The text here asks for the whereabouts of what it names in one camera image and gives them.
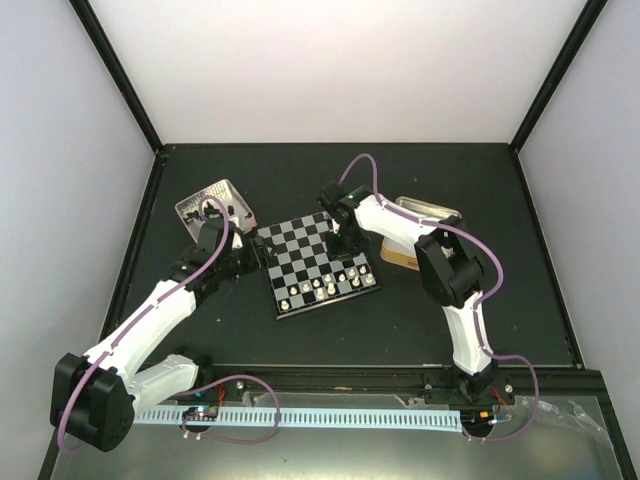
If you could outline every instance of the robotic arm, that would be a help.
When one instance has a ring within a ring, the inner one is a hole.
[[[245,237],[234,225],[215,262],[197,279],[158,302],[205,264],[220,245],[223,228],[222,219],[205,222],[198,243],[183,253],[149,298],[117,330],[83,357],[68,353],[58,362],[50,412],[54,427],[60,424],[71,392],[105,352],[108,356],[81,390],[66,427],[71,435],[105,452],[124,439],[137,415],[172,395],[212,380],[211,359],[184,348],[158,365],[140,373],[138,370],[162,339],[217,291],[222,281],[259,269],[272,256],[272,245],[259,236]]]
[[[484,346],[475,330],[473,309],[482,295],[483,270],[471,246],[451,232],[409,220],[416,214],[392,204],[382,195],[374,195],[365,186],[346,192],[332,182],[322,189],[319,202],[333,219],[333,231],[327,236],[332,259],[349,258],[364,250],[368,243],[365,232],[378,233],[409,252],[415,251],[422,284],[444,309],[453,342],[453,362],[458,370],[458,391],[472,401],[491,383],[496,365],[487,354],[491,350],[481,306],[477,314]],[[423,215],[422,218],[464,230],[458,217],[443,220]]]

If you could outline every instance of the gray wall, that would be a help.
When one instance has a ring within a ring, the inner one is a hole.
[[[587,366],[640,468],[640,3],[609,2],[521,159]]]
[[[98,337],[152,154],[68,1],[0,7],[0,478],[36,478],[53,367]]]

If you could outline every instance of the wall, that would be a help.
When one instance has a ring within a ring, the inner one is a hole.
[[[0,478],[37,477],[53,367],[98,337],[152,154],[68,1],[0,6]]]
[[[165,142],[508,142],[585,0],[93,0]]]
[[[609,2],[521,154],[587,366],[640,468],[640,3]]]

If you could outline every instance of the cable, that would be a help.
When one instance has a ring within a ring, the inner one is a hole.
[[[463,429],[464,434],[469,438],[469,440],[478,440],[478,441],[487,441],[487,442],[501,442],[501,441],[505,441],[505,440],[511,440],[513,438],[519,437],[520,435],[522,435],[525,431],[527,431],[529,429],[529,427],[533,424],[533,422],[536,419],[536,415],[538,414],[538,404],[540,402],[540,388],[538,385],[538,376],[536,374],[535,368],[533,367],[533,364],[524,356],[522,355],[497,355],[495,353],[493,353],[491,350],[489,350],[487,348],[487,346],[484,343],[484,340],[482,338],[482,333],[481,333],[481,329],[480,329],[480,318],[478,317],[478,308],[482,305],[482,302],[484,302],[485,300],[491,298],[499,289],[500,287],[502,287],[502,284],[504,282],[504,269],[502,268],[502,264],[500,263],[500,260],[498,259],[498,257],[496,256],[495,253],[493,253],[491,251],[491,249],[485,245],[480,239],[474,237],[473,235],[471,235],[468,232],[465,232],[464,230],[461,230],[457,227],[453,227],[451,225],[446,225],[443,223],[439,223],[439,222],[435,222],[432,220],[426,220],[423,218],[418,217],[417,215],[412,214],[411,212],[401,209],[400,207],[396,206],[394,203],[392,202],[388,202],[386,200],[384,200],[380,193],[378,192],[378,165],[375,161],[375,159],[369,155],[368,153],[361,153],[360,155],[358,155],[356,158],[354,158],[353,160],[351,160],[351,163],[349,163],[349,165],[347,166],[347,168],[345,169],[344,173],[342,174],[342,176],[340,177],[340,180],[338,180],[338,185],[341,185],[344,180],[346,179],[347,175],[349,174],[349,172],[351,171],[351,168],[353,168],[353,166],[359,162],[360,160],[362,160],[363,158],[368,159],[371,162],[371,167],[373,170],[373,194],[376,198],[376,200],[378,201],[378,203],[383,207],[383,208],[387,208],[389,211],[400,215],[401,217],[410,220],[412,222],[415,222],[419,225],[426,225],[426,226],[430,226],[430,227],[434,227],[436,229],[442,229],[442,230],[446,230],[448,232],[454,233],[466,240],[468,240],[469,242],[473,243],[476,247],[478,247],[480,250],[482,250],[488,257],[489,259],[493,262],[496,271],[498,273],[498,279],[496,280],[495,285],[487,292],[484,293],[483,295],[481,295],[473,304],[473,324],[474,324],[474,328],[476,331],[476,336],[478,337],[478,342],[480,343],[480,348],[482,349],[482,351],[488,355],[490,358],[497,360],[497,361],[508,361],[508,360],[518,360],[522,363],[524,363],[528,368],[529,371],[531,372],[531,378],[533,379],[533,391],[534,391],[534,404],[533,404],[533,412],[531,413],[531,416],[529,417],[529,420],[522,426],[520,427],[520,429],[518,429],[517,431],[510,433],[509,435],[505,435],[504,437],[498,437],[498,438],[481,438],[481,437],[474,437],[473,435],[470,435],[469,432],[466,431],[466,429]]]
[[[222,249],[224,248],[224,245],[227,242],[227,237],[229,235],[229,214],[227,213],[227,209],[224,206],[224,204],[220,200],[218,200],[216,197],[212,195],[205,195],[202,197],[202,199],[200,199],[200,204],[198,205],[198,212],[200,214],[200,217],[203,219],[206,218],[203,212],[203,205],[204,205],[204,202],[206,202],[207,200],[213,200],[220,207],[220,212],[222,213],[222,217],[224,218],[224,230],[222,233],[222,240],[218,245],[218,248],[216,248],[215,252],[213,252],[213,255],[211,255],[211,257],[198,270],[196,270],[189,277],[185,278],[182,282],[177,284],[175,287],[171,288],[166,293],[160,295],[156,299],[157,304],[163,302],[164,300],[169,298],[171,295],[173,295],[175,292],[180,290],[182,287],[187,285],[189,282],[195,280],[200,275],[202,275],[202,273],[204,273],[211,266],[211,264],[216,261],[216,259],[218,258],[218,255],[220,255],[220,252],[222,252]],[[127,335],[131,331],[131,329],[135,327],[138,324],[138,322],[140,322],[140,320],[142,320],[145,317],[145,315],[147,315],[154,308],[155,308],[154,305],[147,305],[146,308],[144,308],[138,315],[136,315],[136,317],[125,328],[122,329],[122,332],[120,332],[116,336],[113,342],[111,342],[111,349],[114,349],[115,347],[117,347],[118,344],[125,337],[125,335]],[[100,355],[97,358],[97,360],[85,371],[84,375],[82,376],[82,378],[80,378],[80,381],[78,382],[76,387],[73,389],[73,392],[69,396],[67,405],[65,406],[62,412],[62,417],[60,418],[60,423],[58,425],[58,432],[56,435],[58,448],[60,448],[60,451],[63,453],[77,453],[84,450],[87,446],[86,444],[83,444],[75,448],[67,447],[67,445],[64,443],[64,434],[67,430],[67,424],[69,423],[71,412],[73,410],[73,407],[76,401],[78,400],[78,397],[80,396],[80,393],[82,392],[82,389],[91,378],[91,375],[93,375],[93,373],[98,369],[100,364],[109,355],[110,353],[108,351],[105,351],[102,355]]]
[[[211,388],[217,387],[218,385],[222,385],[223,383],[230,382],[232,380],[249,380],[251,382],[255,382],[261,385],[267,390],[267,392],[269,392],[269,395],[271,395],[271,398],[273,398],[273,403],[276,406],[276,417],[275,417],[273,426],[271,427],[271,430],[269,430],[269,433],[267,433],[266,435],[260,438],[256,438],[254,440],[241,440],[239,438],[223,437],[220,435],[208,435],[208,434],[202,434],[202,433],[198,433],[197,436],[201,438],[211,439],[211,440],[220,440],[221,442],[235,443],[236,445],[258,445],[259,443],[266,442],[267,440],[269,440],[271,437],[275,435],[276,430],[278,429],[278,425],[280,424],[281,415],[280,415],[280,402],[278,401],[276,392],[274,392],[273,388],[271,388],[269,384],[264,380],[260,380],[259,378],[251,375],[231,375],[229,377],[224,377],[224,378],[221,378],[220,380],[216,380],[215,382],[211,382],[210,384],[205,385],[204,387],[196,388],[194,390],[189,390],[187,392],[177,393],[174,395],[174,397],[182,397],[182,396],[193,395],[196,393],[204,392],[205,390],[209,390]],[[184,432],[185,438],[187,438],[190,433],[193,433],[187,430],[186,425],[187,425],[187,417],[185,417],[185,419],[182,421],[182,431]]]

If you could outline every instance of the black square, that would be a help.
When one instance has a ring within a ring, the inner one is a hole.
[[[293,265],[291,265],[290,263],[285,263],[284,265],[280,265],[280,268],[282,268],[283,275],[288,275],[290,273],[293,273]]]
[[[284,285],[284,278],[282,277],[278,277],[278,278],[272,278],[271,279],[271,283],[273,283],[273,289],[276,290],[278,288],[283,288]]]
[[[321,253],[324,253],[324,245],[316,243],[311,247],[311,250],[313,250],[314,255],[320,255]]]
[[[315,267],[318,264],[313,257],[307,257],[304,259],[304,266],[307,268]]]
[[[302,294],[302,299],[304,300],[305,305],[309,305],[316,301],[316,295],[313,292],[307,292]]]

